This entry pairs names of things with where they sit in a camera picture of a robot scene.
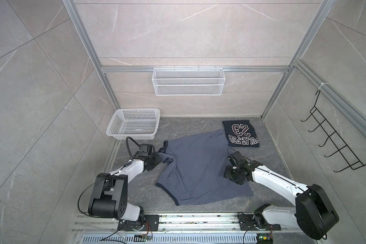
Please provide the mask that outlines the aluminium frame profiles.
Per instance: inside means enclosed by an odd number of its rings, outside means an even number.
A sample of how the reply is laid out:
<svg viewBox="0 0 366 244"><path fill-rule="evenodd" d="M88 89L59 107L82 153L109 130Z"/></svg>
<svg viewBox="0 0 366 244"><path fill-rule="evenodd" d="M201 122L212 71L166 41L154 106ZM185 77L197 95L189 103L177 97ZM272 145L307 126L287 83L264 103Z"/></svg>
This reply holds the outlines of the aluminium frame profiles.
<svg viewBox="0 0 366 244"><path fill-rule="evenodd" d="M107 81L105 73L118 73L118 72L152 72L156 69L156 66L102 66L99 58L97 57L96 51L92 45L92 42L87 34L84 24L81 20L79 12L73 1L64 1L64 7L66 8L74 27L86 49L86 52L96 68L97 74L101 79L107 94L112 101L115 108L118 108L118 101L116 96L113 94L112 87ZM314 71L306 62L303 61L302 57L308 50L308 47L312 43L314 37L318 33L320 27L324 22L324 18L327 16L333 5L334 1L323 1L320 5L318 12L316 13L307 33L301 41L296 53L292 57L289 65L287 66L218 66L224 70L224 72L281 72L283 74L280 82L276 86L268 104L266 105L261 118L266 119L277 101L279 95L286 86L287 81L291 77L295 70L299 70L307 80L309 80L315 87L319 87L322 82L327 82L317 72ZM320 90L326 98L349 120L359 132L366 137L366 118L363 114L356 109L351 102L344 98L331 84L324 85Z"/></svg>

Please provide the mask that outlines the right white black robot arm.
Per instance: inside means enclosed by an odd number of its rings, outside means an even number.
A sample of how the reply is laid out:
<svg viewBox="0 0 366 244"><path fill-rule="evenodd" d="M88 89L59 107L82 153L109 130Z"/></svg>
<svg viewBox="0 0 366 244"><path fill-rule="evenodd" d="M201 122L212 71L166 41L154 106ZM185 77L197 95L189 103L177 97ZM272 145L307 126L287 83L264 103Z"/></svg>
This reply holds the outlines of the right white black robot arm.
<svg viewBox="0 0 366 244"><path fill-rule="evenodd" d="M295 182L273 172L262 163L244 157L239 151L228 155L230 165L224 177L238 185L255 182L284 197L292 207L264 204L249 221L254 228L266 230L275 225L300 229L314 240L327 239L327 233L339 222L339 216L324 189Z"/></svg>

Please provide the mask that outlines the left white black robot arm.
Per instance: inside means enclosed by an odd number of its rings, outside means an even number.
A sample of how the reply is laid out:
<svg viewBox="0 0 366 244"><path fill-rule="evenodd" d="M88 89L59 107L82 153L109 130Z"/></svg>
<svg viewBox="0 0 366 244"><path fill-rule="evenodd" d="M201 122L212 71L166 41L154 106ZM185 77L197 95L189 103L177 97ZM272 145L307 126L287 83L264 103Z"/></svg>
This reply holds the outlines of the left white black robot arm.
<svg viewBox="0 0 366 244"><path fill-rule="evenodd" d="M128 184L144 171L153 170L161 159L151 144L141 144L120 169L97 176L89 200L87 214L95 218L111 218L142 226L142 207L128 202Z"/></svg>

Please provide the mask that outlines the grey blue tank top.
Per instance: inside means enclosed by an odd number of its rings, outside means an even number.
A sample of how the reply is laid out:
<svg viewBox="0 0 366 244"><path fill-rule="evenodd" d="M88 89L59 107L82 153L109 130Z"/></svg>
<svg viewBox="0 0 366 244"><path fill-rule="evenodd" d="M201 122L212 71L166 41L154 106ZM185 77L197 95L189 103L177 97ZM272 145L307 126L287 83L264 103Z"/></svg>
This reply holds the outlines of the grey blue tank top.
<svg viewBox="0 0 366 244"><path fill-rule="evenodd" d="M248 183L225 178L230 165L223 130L166 140L158 155L167 164L156 186L179 205L203 205L254 195Z"/></svg>

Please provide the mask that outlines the aluminium mounting rail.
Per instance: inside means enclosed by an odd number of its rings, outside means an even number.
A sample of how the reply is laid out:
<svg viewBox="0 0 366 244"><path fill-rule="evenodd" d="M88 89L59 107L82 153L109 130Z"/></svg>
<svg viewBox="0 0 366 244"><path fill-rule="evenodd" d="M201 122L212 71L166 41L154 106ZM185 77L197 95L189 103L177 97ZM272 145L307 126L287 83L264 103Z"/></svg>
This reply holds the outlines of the aluminium mounting rail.
<svg viewBox="0 0 366 244"><path fill-rule="evenodd" d="M157 231L152 233L221 233L221 232L245 232L241 230L237 218L237 212L206 212L206 213L151 213L159 215L160 222ZM115 219L91 218L79 215L71 228L75 233L111 233L118 229L120 221ZM279 233L302 233L300 228L277 223L281 226ZM250 233L269 233L271 231L248 231Z"/></svg>

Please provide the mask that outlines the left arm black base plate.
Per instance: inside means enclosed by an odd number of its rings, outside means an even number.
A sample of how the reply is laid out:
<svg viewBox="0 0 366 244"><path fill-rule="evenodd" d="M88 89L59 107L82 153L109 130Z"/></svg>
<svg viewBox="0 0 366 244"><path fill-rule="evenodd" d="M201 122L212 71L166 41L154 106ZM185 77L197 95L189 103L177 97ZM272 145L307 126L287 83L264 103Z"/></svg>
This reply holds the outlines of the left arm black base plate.
<svg viewBox="0 0 366 244"><path fill-rule="evenodd" d="M132 221L120 221L118 230L123 231L157 231L159 227L160 216L159 215L144 215L140 216L140 220L137 222Z"/></svg>

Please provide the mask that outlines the small circuit board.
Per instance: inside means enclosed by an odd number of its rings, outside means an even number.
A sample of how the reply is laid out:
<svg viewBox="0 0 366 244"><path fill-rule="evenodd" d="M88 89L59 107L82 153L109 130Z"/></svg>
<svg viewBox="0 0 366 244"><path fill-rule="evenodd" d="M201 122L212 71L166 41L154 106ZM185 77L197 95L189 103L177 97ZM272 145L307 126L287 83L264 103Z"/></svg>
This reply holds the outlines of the small circuit board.
<svg viewBox="0 0 366 244"><path fill-rule="evenodd" d="M133 241L134 242L146 242L146 241L151 241L152 238L153 238L152 235L136 234L133 237Z"/></svg>

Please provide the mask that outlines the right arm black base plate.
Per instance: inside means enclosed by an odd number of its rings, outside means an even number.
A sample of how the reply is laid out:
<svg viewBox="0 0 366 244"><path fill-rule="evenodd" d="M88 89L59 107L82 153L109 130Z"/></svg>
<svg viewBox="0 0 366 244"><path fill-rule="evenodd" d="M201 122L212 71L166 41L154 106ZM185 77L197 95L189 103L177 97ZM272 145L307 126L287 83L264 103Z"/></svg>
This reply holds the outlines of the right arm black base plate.
<svg viewBox="0 0 366 244"><path fill-rule="evenodd" d="M281 226L278 224L271 225L269 224L262 214L259 213L252 213L252 214L245 214L242 212L238 212L237 218L239 221L239 225L241 230L243 231L280 231Z"/></svg>

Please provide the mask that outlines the navy tank top red trim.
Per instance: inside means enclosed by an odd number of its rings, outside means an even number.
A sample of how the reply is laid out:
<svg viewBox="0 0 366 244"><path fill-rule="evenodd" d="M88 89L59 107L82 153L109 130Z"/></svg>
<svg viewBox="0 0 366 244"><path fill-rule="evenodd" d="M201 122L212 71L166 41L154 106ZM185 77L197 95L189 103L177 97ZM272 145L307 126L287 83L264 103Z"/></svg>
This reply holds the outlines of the navy tank top red trim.
<svg viewBox="0 0 366 244"><path fill-rule="evenodd" d="M230 147L260 147L256 131L249 120L223 121Z"/></svg>

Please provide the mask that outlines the white plastic laundry basket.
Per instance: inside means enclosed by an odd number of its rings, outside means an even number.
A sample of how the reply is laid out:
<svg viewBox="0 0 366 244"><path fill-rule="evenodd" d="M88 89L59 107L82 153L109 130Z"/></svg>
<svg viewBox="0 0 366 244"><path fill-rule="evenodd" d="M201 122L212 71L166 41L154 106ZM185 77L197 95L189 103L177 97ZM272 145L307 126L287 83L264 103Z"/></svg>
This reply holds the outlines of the white plastic laundry basket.
<svg viewBox="0 0 366 244"><path fill-rule="evenodd" d="M118 109L113 114L106 135L117 140L153 140L160 122L158 108Z"/></svg>

